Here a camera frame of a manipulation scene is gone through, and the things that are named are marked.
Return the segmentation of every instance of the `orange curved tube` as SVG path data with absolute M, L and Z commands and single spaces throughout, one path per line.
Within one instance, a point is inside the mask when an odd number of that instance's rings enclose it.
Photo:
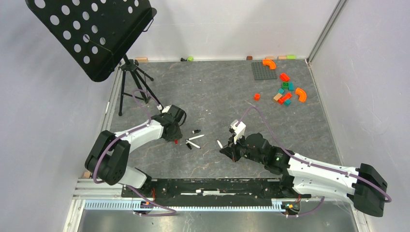
M 301 88 L 296 88 L 295 94 L 299 95 L 299 101 L 301 101 L 301 102 L 305 102 L 305 101 L 306 101 L 307 96 L 306 96 L 306 93 L 305 93 L 305 91 L 304 91 L 303 89 L 301 89 Z
M 262 60 L 262 64 L 269 66 L 269 69 L 276 69 L 276 64 L 273 62 L 273 60 L 264 59 Z

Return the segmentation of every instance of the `dark gray baseplate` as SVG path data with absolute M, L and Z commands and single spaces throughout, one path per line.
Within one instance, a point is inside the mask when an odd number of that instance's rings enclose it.
M 262 64 L 262 61 L 252 63 L 253 79 L 270 80 L 277 79 L 276 70 L 270 70 L 269 66 Z

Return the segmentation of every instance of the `white panel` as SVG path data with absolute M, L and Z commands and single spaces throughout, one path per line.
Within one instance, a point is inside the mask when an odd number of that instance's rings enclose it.
M 171 60 L 297 55 L 313 48 L 337 0 L 151 0 L 153 25 L 130 57 Z
M 373 165 L 393 202 L 374 231 L 403 231 L 410 205 L 410 1 L 348 1 L 313 61 L 345 165 Z
M 62 231 L 113 78 L 92 82 L 23 0 L 0 29 L 0 230 Z

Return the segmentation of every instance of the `tripod leg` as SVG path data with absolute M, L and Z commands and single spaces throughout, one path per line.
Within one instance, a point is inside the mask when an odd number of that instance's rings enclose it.
M 122 71 L 122 80 L 121 80 L 121 96 L 119 98 L 119 112 L 118 116 L 122 116 L 122 103 L 124 101 L 124 88 L 125 88 L 125 71 Z
M 144 72 L 142 69 L 140 69 L 137 66 L 137 70 L 140 71 L 142 74 L 144 74 L 146 77 L 148 77 L 148 79 L 150 79 L 151 81 L 154 81 L 154 78 L 152 78 L 151 76 L 149 76 L 146 72 Z
M 137 76 L 136 76 L 135 74 L 138 74 L 138 73 L 137 73 L 136 71 L 132 71 L 132 72 L 131 72 L 131 76 L 132 76 L 132 78 L 134 79 L 135 83 L 137 84 L 137 87 L 138 87 L 140 90 L 142 90 L 142 86 L 141 86 L 140 82 L 138 81 L 138 78 L 137 78 Z M 142 96 L 142 98 L 144 99 L 144 102 L 145 102 L 145 103 L 148 103 L 149 98 L 146 97 L 145 93 L 141 92 L 141 96 Z
M 162 108 L 164 108 L 164 106 L 161 104 L 160 100 L 158 100 L 157 96 L 155 96 L 155 94 L 152 92 L 152 90 L 149 88 L 149 86 L 146 84 L 146 82 L 144 81 L 144 79 L 142 78 L 142 76 L 135 71 L 135 74 L 138 76 L 138 79 L 140 79 L 140 81 L 142 82 L 142 84 L 145 86 L 145 88 L 147 89 L 147 91 L 151 94 L 151 96 L 157 100 L 157 102 L 160 104 L 160 106 L 162 106 Z

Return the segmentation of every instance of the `circular hole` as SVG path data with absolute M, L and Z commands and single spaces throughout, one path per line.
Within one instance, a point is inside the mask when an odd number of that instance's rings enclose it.
M 50 16 L 50 22 L 51 22 L 53 25 L 58 25 L 58 24 L 60 23 L 60 20 L 59 20 L 59 18 L 58 18 L 57 16 L 52 15 L 52 16 Z
M 64 37 L 66 40 L 69 40 L 69 39 L 71 39 L 71 33 L 70 33 L 69 31 L 65 30 L 65 31 L 63 32 L 63 37 Z
M 63 14 L 65 14 L 65 15 L 69 15 L 69 14 L 70 14 L 70 9 L 69 9 L 68 6 L 66 6 L 66 5 L 63 5 L 63 6 L 61 7 L 61 11 L 62 11 Z
M 91 4 L 91 9 L 92 9 L 93 11 L 97 12 L 97 10 L 98 10 L 97 4 L 95 4 L 95 3 Z
M 98 32 L 98 27 L 96 26 L 96 25 L 93 25 L 92 27 L 91 27 L 91 31 L 92 31 L 92 33 L 97 33 Z
M 84 42 L 88 43 L 89 42 L 89 36 L 87 34 L 85 34 L 83 36 L 83 40 L 84 40 Z
M 40 9 L 45 7 L 45 2 L 44 0 L 34 0 L 34 4 L 36 4 L 36 6 Z
M 88 63 L 89 63 L 89 57 L 88 57 L 88 56 L 85 56 L 84 59 L 83 59 L 83 61 L 84 61 L 84 63 L 88 64 Z
M 92 47 L 91 49 L 92 53 L 97 54 L 98 53 L 98 48 L 97 47 Z
M 80 0 L 73 0 L 73 4 L 76 6 L 80 5 Z
M 74 29 L 76 29 L 76 30 L 80 29 L 80 27 L 81 27 L 80 22 L 74 21 L 74 22 L 73 22 L 73 27 L 74 27 Z
M 87 12 L 83 12 L 83 19 L 84 20 L 89 20 L 89 14 Z
M 74 45 L 74 51 L 77 53 L 81 52 L 81 46 L 79 44 Z

